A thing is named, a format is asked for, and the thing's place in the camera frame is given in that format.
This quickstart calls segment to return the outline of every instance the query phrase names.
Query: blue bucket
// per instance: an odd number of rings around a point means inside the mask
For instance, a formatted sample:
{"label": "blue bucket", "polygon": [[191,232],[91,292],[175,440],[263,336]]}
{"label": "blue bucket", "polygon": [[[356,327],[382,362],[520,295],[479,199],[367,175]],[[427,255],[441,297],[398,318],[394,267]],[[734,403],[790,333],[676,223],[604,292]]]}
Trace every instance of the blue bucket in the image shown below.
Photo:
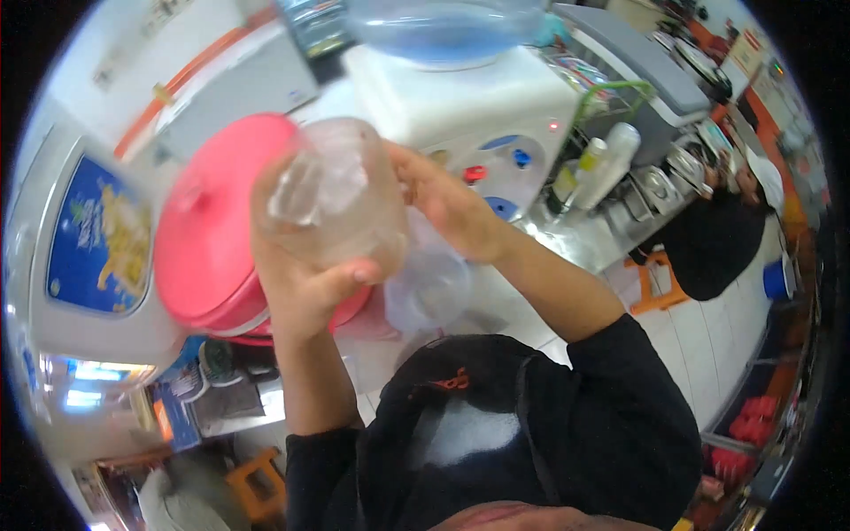
{"label": "blue bucket", "polygon": [[764,266],[762,279],[764,281],[764,294],[769,299],[787,301],[794,296],[796,290],[794,264],[787,254],[782,253],[782,258]]}

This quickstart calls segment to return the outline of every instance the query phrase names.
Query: plastic jug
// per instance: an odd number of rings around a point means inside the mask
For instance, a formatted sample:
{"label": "plastic jug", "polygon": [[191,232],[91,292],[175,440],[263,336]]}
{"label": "plastic jug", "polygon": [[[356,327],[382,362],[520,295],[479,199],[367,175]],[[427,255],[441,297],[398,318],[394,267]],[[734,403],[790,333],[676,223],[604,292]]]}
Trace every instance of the plastic jug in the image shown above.
{"label": "plastic jug", "polygon": [[409,207],[407,215],[412,242],[405,267],[383,285],[387,321],[401,331],[441,328],[469,303],[469,266],[418,210]]}
{"label": "plastic jug", "polygon": [[293,256],[318,268],[354,257],[376,260],[386,277],[407,251],[407,217],[382,140],[355,118],[302,128],[297,154],[252,205],[252,215]]}
{"label": "plastic jug", "polygon": [[433,70],[486,64],[532,42],[542,0],[350,0],[348,23],[365,44]]}

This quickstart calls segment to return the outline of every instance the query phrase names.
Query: dark hair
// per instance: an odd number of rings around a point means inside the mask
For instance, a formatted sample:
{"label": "dark hair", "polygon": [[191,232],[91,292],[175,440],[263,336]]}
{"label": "dark hair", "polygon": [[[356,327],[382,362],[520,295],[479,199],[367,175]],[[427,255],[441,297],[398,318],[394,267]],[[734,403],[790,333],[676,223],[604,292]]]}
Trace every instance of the dark hair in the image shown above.
{"label": "dark hair", "polygon": [[756,196],[758,197],[758,205],[755,205],[753,208],[756,209],[756,212],[767,217],[776,210],[768,204],[768,197],[764,194],[764,187],[761,183],[756,183]]}

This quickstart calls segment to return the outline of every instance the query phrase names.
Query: white hat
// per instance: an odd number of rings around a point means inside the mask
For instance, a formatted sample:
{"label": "white hat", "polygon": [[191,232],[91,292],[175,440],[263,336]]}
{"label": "white hat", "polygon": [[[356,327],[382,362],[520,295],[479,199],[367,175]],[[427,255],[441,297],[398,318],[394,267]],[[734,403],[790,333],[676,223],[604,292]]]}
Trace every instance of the white hat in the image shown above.
{"label": "white hat", "polygon": [[779,170],[766,157],[756,155],[750,146],[746,147],[746,161],[750,165],[752,174],[762,185],[768,205],[781,216],[782,207],[785,204],[785,192],[782,190],[782,177],[779,175]]}

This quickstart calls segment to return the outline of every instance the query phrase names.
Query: pink lid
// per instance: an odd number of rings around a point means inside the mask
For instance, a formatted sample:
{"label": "pink lid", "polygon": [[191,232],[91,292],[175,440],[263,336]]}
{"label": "pink lid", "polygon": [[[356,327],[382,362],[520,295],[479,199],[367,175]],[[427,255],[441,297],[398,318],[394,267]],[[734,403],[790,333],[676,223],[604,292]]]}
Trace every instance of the pink lid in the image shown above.
{"label": "pink lid", "polygon": [[156,229],[154,271],[181,324],[228,330],[265,309],[249,242],[251,187],[297,132],[285,115],[247,116],[213,135],[180,174]]}

